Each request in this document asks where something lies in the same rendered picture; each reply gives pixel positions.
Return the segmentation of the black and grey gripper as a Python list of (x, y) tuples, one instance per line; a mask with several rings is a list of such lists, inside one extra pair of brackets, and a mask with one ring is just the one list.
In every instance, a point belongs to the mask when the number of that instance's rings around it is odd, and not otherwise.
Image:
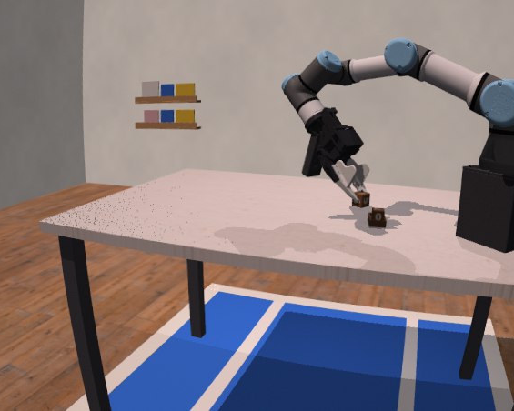
[(337, 112), (335, 107), (324, 107), (306, 121), (305, 128), (309, 134), (312, 131), (320, 134), (316, 149), (318, 160), (326, 174), (355, 202), (359, 202), (350, 185), (353, 184), (358, 191), (367, 192), (363, 182), (369, 173), (369, 167), (367, 164), (358, 165), (350, 158), (364, 143), (353, 126), (340, 123), (336, 117)]

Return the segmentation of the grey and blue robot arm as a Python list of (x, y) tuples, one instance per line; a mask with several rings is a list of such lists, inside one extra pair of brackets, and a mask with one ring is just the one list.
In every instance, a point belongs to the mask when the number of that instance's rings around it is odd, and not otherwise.
[[(489, 121), (489, 137), (479, 158), (479, 168), (514, 174), (514, 80), (500, 79), (487, 72), (477, 74), (405, 39), (391, 40), (382, 56), (360, 60), (340, 61), (324, 50), (301, 74), (288, 76), (282, 90), (305, 124), (324, 109), (317, 93), (326, 84), (347, 86), (393, 75), (425, 81), (464, 100), (469, 110)], [(306, 177), (321, 173), (316, 149), (319, 138), (320, 134), (312, 131), (302, 169)]]

